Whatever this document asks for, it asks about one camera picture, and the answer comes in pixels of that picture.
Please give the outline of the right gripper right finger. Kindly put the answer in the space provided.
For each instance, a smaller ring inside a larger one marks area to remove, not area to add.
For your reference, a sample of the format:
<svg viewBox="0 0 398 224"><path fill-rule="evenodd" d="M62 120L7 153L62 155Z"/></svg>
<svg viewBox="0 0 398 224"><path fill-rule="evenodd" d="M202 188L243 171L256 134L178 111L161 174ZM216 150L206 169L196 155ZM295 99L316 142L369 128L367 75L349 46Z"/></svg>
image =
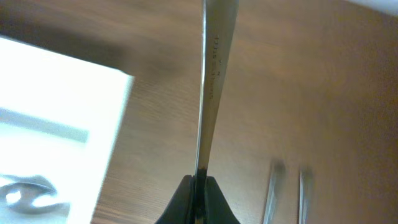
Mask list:
<svg viewBox="0 0 398 224"><path fill-rule="evenodd" d="M205 183L205 214L207 224L239 224L216 179L211 176Z"/></svg>

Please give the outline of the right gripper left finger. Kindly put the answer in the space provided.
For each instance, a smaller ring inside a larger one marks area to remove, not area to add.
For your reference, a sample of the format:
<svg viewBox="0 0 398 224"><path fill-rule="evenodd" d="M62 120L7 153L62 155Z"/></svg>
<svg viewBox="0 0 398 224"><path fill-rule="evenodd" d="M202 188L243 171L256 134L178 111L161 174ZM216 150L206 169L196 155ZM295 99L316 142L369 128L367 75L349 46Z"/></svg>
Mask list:
<svg viewBox="0 0 398 224"><path fill-rule="evenodd" d="M192 222L193 188L192 175L185 175L172 195L165 210L155 224L190 224Z"/></svg>

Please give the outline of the metal fork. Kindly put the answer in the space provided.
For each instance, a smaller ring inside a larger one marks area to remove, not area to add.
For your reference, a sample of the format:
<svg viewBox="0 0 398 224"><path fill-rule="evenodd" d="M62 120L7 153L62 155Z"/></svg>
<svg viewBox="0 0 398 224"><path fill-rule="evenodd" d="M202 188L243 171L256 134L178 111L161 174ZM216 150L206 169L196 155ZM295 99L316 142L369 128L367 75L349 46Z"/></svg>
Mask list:
<svg viewBox="0 0 398 224"><path fill-rule="evenodd" d="M278 194L285 175L285 165L280 160L272 161L267 188L266 203L264 206L263 224L272 224Z"/></svg>
<svg viewBox="0 0 398 224"><path fill-rule="evenodd" d="M306 224L313 189L313 172L309 167L299 171L298 187L298 224Z"/></svg>

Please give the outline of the large metal spoon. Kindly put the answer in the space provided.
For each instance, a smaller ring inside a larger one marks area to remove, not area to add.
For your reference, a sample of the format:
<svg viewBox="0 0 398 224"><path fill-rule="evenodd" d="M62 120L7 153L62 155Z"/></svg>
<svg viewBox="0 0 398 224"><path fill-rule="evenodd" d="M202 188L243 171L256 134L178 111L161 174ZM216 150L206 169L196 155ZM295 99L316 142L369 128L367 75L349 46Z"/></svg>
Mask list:
<svg viewBox="0 0 398 224"><path fill-rule="evenodd" d="M204 179L207 175L238 7L238 0L203 1L200 112L195 171L198 179Z"/></svg>
<svg viewBox="0 0 398 224"><path fill-rule="evenodd" d="M70 201L42 175L1 174L1 207L23 215L68 215Z"/></svg>

